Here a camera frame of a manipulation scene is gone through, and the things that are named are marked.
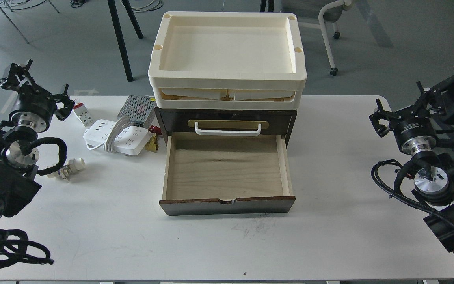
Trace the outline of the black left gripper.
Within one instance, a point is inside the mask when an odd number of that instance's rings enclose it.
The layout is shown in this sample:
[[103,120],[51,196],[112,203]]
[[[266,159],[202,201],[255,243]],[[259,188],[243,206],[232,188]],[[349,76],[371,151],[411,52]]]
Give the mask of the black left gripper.
[[53,115],[64,121],[73,110],[74,101],[67,94],[68,83],[64,85],[63,92],[56,95],[38,86],[29,73],[32,63],[32,59],[28,59],[25,65],[11,63],[5,70],[6,76],[0,78],[0,87],[18,92],[9,114],[12,124],[30,127],[37,133],[42,133],[49,129]]

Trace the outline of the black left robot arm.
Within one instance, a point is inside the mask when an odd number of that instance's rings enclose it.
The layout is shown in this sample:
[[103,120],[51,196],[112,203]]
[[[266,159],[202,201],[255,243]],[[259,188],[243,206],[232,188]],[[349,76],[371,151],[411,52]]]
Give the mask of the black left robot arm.
[[[58,137],[38,137],[47,131],[53,116],[65,120],[74,101],[63,92],[53,95],[29,73],[32,60],[12,63],[0,86],[18,95],[7,121],[0,121],[0,218],[13,217],[40,189],[35,176],[59,170],[67,159],[67,145]],[[23,230],[0,228],[0,269],[16,263],[53,264],[50,250],[29,240]]]

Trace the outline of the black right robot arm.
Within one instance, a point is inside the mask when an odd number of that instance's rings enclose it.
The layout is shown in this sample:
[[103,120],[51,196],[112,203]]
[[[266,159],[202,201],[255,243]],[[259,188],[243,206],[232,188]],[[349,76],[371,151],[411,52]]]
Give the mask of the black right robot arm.
[[413,105],[392,112],[380,99],[369,120],[379,137],[392,132],[402,164],[377,162],[371,178],[390,198],[425,212],[424,222],[449,252],[454,252],[454,75],[424,89]]

